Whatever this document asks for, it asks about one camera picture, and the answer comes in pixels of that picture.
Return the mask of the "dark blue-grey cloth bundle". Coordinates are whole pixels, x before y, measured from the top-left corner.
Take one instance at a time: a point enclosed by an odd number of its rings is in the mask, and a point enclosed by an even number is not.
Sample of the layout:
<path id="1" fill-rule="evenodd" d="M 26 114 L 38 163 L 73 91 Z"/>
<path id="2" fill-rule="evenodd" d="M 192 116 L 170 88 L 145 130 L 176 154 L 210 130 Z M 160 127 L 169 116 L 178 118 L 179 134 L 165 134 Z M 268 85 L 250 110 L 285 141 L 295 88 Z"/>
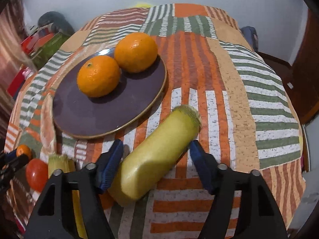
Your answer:
<path id="1" fill-rule="evenodd" d="M 53 32 L 61 32 L 64 35 L 72 36 L 75 31 L 71 24 L 65 17 L 56 11 L 49 11 L 40 16 L 38 19 L 38 26 L 44 27 L 50 25 Z"/>

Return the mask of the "orange mandarin on plate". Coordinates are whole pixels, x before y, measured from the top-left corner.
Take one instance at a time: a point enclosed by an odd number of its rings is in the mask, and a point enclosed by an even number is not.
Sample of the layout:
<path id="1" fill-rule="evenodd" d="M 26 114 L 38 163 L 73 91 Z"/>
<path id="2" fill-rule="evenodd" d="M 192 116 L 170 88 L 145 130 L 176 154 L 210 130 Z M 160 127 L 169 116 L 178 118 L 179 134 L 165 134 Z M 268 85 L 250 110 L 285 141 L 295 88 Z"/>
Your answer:
<path id="1" fill-rule="evenodd" d="M 139 73 L 149 68 L 158 55 L 156 42 L 146 33 L 126 35 L 115 46 L 114 59 L 119 67 L 129 73 Z"/>
<path id="2" fill-rule="evenodd" d="M 77 86 L 87 97 L 106 96 L 118 85 L 121 69 L 110 56 L 95 56 L 85 62 L 77 74 Z"/>

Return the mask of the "dark purple round plate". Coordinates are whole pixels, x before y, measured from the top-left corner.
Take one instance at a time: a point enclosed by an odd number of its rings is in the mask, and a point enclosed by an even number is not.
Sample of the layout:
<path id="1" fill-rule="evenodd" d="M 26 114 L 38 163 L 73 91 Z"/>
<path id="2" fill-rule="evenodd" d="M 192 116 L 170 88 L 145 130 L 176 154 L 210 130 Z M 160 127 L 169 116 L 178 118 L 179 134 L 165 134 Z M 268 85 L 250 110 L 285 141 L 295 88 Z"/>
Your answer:
<path id="1" fill-rule="evenodd" d="M 53 98 L 53 121 L 68 135 L 93 139 L 115 133 L 143 116 L 158 100 L 167 80 L 164 62 L 140 73 L 121 73 L 117 87 L 104 97 L 89 98 L 76 83 L 82 65 L 95 56 L 114 55 L 114 48 L 98 51 L 76 64 L 62 78 Z"/>

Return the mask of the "orange mandarin on plate right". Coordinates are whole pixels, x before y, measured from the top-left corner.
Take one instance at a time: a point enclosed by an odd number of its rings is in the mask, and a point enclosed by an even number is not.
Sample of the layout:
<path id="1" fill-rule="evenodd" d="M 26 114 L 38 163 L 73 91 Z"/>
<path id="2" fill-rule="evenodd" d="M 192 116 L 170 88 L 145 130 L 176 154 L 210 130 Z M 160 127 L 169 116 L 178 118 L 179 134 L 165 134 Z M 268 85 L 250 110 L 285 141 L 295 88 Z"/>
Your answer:
<path id="1" fill-rule="evenodd" d="M 156 42 L 146 33 L 126 35 L 115 46 L 114 59 L 119 67 L 129 73 L 139 73 L 149 68 L 158 55 Z"/>

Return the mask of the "orange mandarin on plate left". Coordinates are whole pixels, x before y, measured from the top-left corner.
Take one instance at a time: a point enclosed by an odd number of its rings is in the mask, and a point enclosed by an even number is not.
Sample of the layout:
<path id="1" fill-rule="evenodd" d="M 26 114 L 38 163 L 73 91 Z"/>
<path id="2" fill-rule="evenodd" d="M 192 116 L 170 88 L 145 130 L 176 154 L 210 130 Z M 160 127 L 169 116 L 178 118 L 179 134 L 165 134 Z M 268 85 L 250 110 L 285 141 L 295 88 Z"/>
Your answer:
<path id="1" fill-rule="evenodd" d="M 87 97 L 106 96 L 118 85 L 121 69 L 110 56 L 95 56 L 85 62 L 77 74 L 77 86 Z"/>

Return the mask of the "green box on left shelf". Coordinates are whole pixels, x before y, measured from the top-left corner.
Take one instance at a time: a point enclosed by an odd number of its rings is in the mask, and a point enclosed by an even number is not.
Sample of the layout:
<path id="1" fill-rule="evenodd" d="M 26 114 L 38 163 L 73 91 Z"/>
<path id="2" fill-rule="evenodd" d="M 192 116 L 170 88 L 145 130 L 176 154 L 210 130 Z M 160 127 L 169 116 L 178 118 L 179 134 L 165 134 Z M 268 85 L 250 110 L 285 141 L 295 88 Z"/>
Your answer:
<path id="1" fill-rule="evenodd" d="M 58 32 L 40 38 L 35 44 L 35 51 L 30 56 L 36 69 L 40 70 L 69 37 Z"/>

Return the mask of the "small orange fruit far left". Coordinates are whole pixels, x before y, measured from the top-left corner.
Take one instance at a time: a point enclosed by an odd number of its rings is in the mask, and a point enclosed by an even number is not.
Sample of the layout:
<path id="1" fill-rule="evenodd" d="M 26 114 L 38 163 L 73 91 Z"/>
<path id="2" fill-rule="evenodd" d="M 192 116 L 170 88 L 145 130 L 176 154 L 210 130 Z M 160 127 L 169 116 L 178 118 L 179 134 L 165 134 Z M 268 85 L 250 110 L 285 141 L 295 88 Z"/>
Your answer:
<path id="1" fill-rule="evenodd" d="M 16 149 L 16 156 L 26 155 L 29 160 L 32 159 L 32 151 L 27 145 L 19 145 Z"/>

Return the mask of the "red tomato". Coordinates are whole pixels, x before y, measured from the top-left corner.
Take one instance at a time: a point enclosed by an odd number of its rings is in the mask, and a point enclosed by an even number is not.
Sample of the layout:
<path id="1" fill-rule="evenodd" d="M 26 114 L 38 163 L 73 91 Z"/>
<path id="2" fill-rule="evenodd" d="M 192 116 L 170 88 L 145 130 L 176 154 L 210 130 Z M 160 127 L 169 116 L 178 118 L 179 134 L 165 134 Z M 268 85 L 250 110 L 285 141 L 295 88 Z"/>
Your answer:
<path id="1" fill-rule="evenodd" d="M 25 175 L 29 186 L 41 192 L 48 180 L 48 164 L 40 159 L 32 159 L 27 164 Z"/>

